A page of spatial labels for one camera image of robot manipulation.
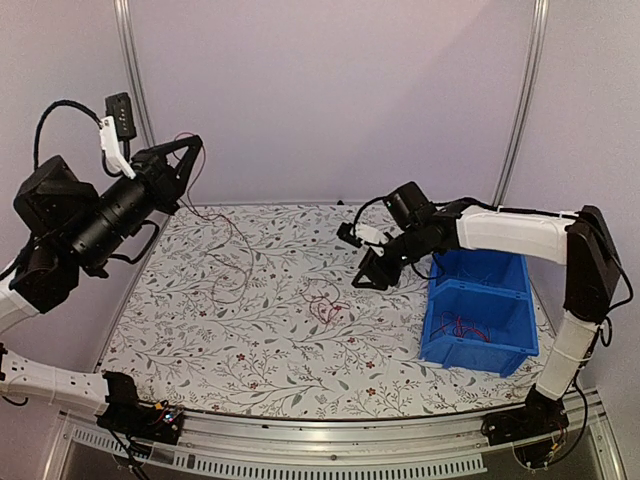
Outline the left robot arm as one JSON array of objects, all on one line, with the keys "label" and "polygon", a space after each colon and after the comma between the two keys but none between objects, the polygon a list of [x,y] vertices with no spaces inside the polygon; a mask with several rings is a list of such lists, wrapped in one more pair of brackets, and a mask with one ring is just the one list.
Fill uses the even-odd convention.
[{"label": "left robot arm", "polygon": [[[30,236],[1,274],[1,329],[61,305],[82,274],[105,278],[111,260],[139,262],[118,248],[151,225],[151,214],[178,210],[202,148],[201,137],[190,135],[141,150],[132,158],[131,175],[120,176],[104,193],[79,180],[61,156],[37,167],[14,200]],[[1,350],[1,392],[110,416],[128,434],[141,433],[148,416],[160,412],[140,402],[126,374],[84,376],[30,362],[7,348]]]}]

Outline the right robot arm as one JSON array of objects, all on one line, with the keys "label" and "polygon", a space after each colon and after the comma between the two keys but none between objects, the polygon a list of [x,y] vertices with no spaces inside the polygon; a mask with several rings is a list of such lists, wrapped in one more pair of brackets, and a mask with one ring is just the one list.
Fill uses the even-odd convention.
[{"label": "right robot arm", "polygon": [[402,270],[423,257],[450,251],[495,251],[552,262],[565,269],[563,319],[542,373],[517,415],[517,427],[537,436],[556,417],[559,403],[590,360],[596,336],[613,310],[620,283],[635,292],[601,210],[550,212],[492,206],[473,197],[433,202],[415,182],[379,197],[400,232],[368,226],[358,217],[342,224],[339,238],[367,252],[352,284],[386,290]]}]

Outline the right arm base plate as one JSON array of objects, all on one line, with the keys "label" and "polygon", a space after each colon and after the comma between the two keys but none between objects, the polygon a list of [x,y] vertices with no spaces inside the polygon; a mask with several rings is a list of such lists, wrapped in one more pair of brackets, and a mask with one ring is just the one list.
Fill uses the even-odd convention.
[{"label": "right arm base plate", "polygon": [[548,414],[520,407],[485,415],[480,432],[495,446],[550,434],[568,426],[568,416],[563,409]]}]

